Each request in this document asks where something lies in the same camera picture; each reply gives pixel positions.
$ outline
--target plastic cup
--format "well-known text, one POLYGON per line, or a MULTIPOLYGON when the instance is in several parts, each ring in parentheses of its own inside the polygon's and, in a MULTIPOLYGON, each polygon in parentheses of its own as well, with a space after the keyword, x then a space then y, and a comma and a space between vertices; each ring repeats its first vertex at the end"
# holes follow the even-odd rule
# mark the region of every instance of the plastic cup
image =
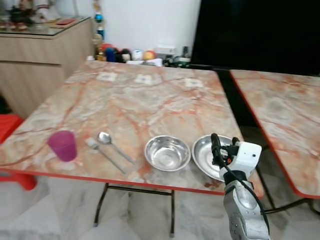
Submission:
POLYGON ((63 162, 70 162, 77 156, 76 139, 71 131, 57 131, 49 137, 47 143, 63 162))

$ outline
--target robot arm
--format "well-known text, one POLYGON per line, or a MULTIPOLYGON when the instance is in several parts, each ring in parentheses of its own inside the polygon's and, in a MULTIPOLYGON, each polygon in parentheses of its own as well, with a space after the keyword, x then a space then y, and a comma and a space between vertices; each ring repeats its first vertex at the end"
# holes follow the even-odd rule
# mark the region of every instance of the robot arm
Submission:
POLYGON ((225 181, 224 208, 229 216, 229 229, 233 240, 269 240, 269 230, 261 208, 252 193, 253 185, 247 181, 258 164, 261 146, 232 139, 232 145, 221 146, 219 137, 211 135, 212 164, 219 165, 225 181))

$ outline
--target red chair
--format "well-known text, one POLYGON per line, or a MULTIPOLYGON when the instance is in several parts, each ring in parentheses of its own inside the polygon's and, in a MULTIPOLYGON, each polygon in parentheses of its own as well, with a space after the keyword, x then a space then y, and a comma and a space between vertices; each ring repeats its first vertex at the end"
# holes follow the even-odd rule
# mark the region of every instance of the red chair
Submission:
MULTIPOLYGON (((15 114, 0 114, 0 144, 2 144, 24 120, 15 114)), ((0 176, 0 182, 18 182, 26 191, 36 187, 34 176, 11 171, 10 176, 0 176)))

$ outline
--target metal plate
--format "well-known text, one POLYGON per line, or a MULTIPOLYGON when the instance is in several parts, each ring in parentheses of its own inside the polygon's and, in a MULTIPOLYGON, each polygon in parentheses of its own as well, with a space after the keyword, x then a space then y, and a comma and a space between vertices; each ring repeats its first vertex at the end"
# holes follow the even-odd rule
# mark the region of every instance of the metal plate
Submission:
MULTIPOLYGON (((219 139, 221 146, 232 144, 232 139, 229 137, 219 135, 219 139)), ((212 164, 211 135, 202 136, 193 144, 192 158, 202 172, 213 179, 224 182, 219 176, 219 166, 212 164)))
POLYGON ((184 168, 191 159, 191 151, 182 140, 172 136, 156 136, 144 148, 146 160, 156 169, 174 172, 184 168))

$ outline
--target marble floor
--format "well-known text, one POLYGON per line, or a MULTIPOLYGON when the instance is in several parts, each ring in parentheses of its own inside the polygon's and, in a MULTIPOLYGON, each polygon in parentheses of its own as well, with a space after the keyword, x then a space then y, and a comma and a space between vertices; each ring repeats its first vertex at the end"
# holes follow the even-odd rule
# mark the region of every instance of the marble floor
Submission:
MULTIPOLYGON (((264 144, 256 129, 242 133, 245 138, 264 144)), ((259 165, 277 206, 299 199, 271 152, 265 152, 259 165)), ((54 177, 39 177, 32 191, 1 182, 0 240, 170 239, 169 196, 109 189, 100 224, 93 228, 103 188, 100 182, 54 177)), ((266 208, 270 207, 266 199, 262 201, 266 208)), ((269 215, 268 219, 273 240, 319 239, 320 218, 307 205, 269 215)), ((222 196, 177 191, 175 223, 175 240, 231 239, 222 196)))

